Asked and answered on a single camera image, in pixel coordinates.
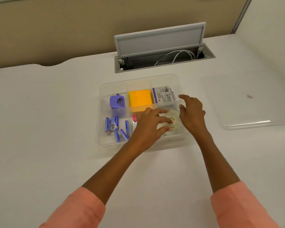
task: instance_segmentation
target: finger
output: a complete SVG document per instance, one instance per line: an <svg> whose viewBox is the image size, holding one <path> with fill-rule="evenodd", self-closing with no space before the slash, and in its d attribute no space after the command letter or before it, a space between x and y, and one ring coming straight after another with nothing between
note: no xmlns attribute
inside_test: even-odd
<svg viewBox="0 0 285 228"><path fill-rule="evenodd" d="M165 113L168 113L168 110L166 110L166 109L159 109L159 108L153 110L153 112L152 112L152 114L154 116L157 116L159 114L165 114Z"/></svg>
<svg viewBox="0 0 285 228"><path fill-rule="evenodd" d="M180 108L180 118L182 118L183 116L185 116L186 107L184 107L182 104L180 104L179 108Z"/></svg>
<svg viewBox="0 0 285 228"><path fill-rule="evenodd" d="M184 95L184 94L181 94L178 96L180 99L184 99L185 100L185 103L186 105L192 101L192 99L188 96L188 95Z"/></svg>
<svg viewBox="0 0 285 228"><path fill-rule="evenodd" d="M152 111L153 109L151 109L150 107L148 107L147 109L145 109L144 114L148 114Z"/></svg>
<svg viewBox="0 0 285 228"><path fill-rule="evenodd" d="M170 126L163 126L163 127L160 127L157 130L157 134L158 134L159 137L161 137L165 132L171 131L171 130L172 130L172 127L170 127Z"/></svg>
<svg viewBox="0 0 285 228"><path fill-rule="evenodd" d="M167 118L167 117L164 117L164 116L158 116L158 123L169 123L169 124L172 124L173 121L171 120L171 118Z"/></svg>

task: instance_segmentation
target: white desk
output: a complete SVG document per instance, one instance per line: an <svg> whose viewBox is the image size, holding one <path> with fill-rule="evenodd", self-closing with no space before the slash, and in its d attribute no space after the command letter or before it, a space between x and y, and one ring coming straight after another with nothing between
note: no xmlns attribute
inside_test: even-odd
<svg viewBox="0 0 285 228"><path fill-rule="evenodd" d="M269 69L235 35L206 38L216 58L114 73L116 53L0 69L0 227L38 227L110 156L95 143L99 86L174 73L198 97L217 146L285 227L285 126L227 131L199 78ZM100 227L217 227L200 150L143 153L111 196Z"/></svg>

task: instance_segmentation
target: clear plastic organizer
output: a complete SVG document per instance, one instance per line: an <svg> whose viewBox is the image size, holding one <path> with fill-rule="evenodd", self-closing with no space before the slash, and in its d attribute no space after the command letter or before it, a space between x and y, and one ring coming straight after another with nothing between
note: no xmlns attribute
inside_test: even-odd
<svg viewBox="0 0 285 228"><path fill-rule="evenodd" d="M175 109L179 111L179 104L184 104L182 99L179 99L178 95L181 94L181 86L178 78L175 74L167 74L162 76L147 77L141 79L133 79L119 82L112 82L103 84L99 91L99 103L98 103L98 125L96 133L97 144L105 148L106 150L116 150L118 151L126 140L120 136L120 142L116 142L115 134L112 132L111 135L107 135L105 132L105 119L111 117L119 117L118 129L125 129L125 121L128 120L130 123L130 135L133 133L133 121L132 115L136 115L140 107L130 107L129 105L129 91L135 90L145 90L169 86L174 92L175 100L166 103L157 103L148 105L146 107L164 108L167 110ZM125 108L111 109L110 107L110 96L120 94L125 98ZM171 135L164 134L150 150L161 150L170 149L175 147L186 146L190 143L187 138L189 137L188 131L184 128L181 122L178 126L173 129Z"/></svg>

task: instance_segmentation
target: sticky note pad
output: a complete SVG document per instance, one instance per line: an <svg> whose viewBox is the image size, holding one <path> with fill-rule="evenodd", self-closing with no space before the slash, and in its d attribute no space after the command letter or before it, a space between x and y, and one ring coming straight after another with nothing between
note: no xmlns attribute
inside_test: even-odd
<svg viewBox="0 0 285 228"><path fill-rule="evenodd" d="M129 93L130 107L152 105L150 90L136 90ZM138 107L135 111L144 111L146 107Z"/></svg>

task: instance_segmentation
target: forearm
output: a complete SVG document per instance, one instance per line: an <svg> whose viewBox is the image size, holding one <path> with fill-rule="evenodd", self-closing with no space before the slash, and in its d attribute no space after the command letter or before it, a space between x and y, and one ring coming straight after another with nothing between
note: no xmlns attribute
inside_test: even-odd
<svg viewBox="0 0 285 228"><path fill-rule="evenodd" d="M106 165L82 186L106 204L123 174L138 155L137 148L127 142Z"/></svg>
<svg viewBox="0 0 285 228"><path fill-rule="evenodd" d="M213 193L240 181L208 131L194 137L201 149Z"/></svg>

